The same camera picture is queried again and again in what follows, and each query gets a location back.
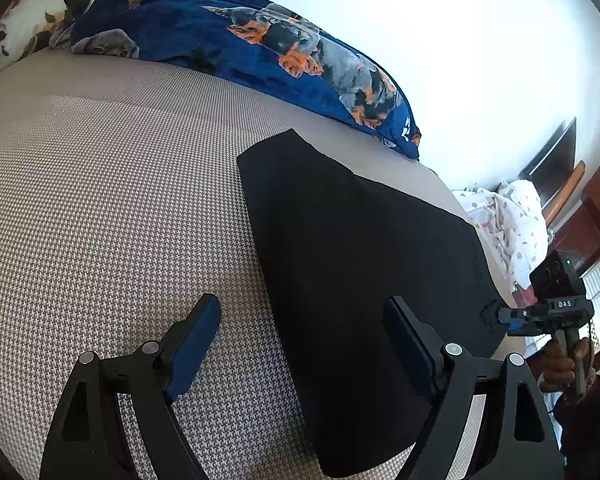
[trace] blue blanket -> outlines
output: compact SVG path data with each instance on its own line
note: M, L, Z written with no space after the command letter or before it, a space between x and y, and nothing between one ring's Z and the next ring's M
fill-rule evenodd
M379 137L418 158L397 84L359 51L269 0L95 0L76 54L163 61L240 83Z

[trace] folded black garment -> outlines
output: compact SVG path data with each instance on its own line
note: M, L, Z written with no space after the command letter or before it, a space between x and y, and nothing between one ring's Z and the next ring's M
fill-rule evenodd
M286 360L320 467L343 477L414 443L430 405L411 387L382 327L399 294L443 341L490 357L503 301L475 229L356 176L293 130L238 157L253 238Z

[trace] mattress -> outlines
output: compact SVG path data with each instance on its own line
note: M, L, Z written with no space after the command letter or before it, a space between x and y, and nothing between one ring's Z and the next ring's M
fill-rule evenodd
M222 325L173 409L209 478L324 478L235 162L289 128L356 174L468 220L425 166L219 78L49 50L0 74L0 447L25 479L38 477L77 356L91 349L108 358L160 338L205 292L221 299ZM481 241L500 295L514 306ZM154 478L130 399L120 401L138 473ZM477 399L450 478L464 476L480 409ZM393 479L406 457L355 478Z

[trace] flat screen monitor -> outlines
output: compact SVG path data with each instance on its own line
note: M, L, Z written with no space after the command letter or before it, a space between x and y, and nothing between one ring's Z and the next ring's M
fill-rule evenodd
M563 132L556 132L521 177L538 191L542 206L551 200L573 172L576 155L576 119Z

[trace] floral pillow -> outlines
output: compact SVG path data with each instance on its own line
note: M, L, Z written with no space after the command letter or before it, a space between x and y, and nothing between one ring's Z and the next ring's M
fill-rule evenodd
M64 0L13 0L0 18L0 71L45 48L66 19Z

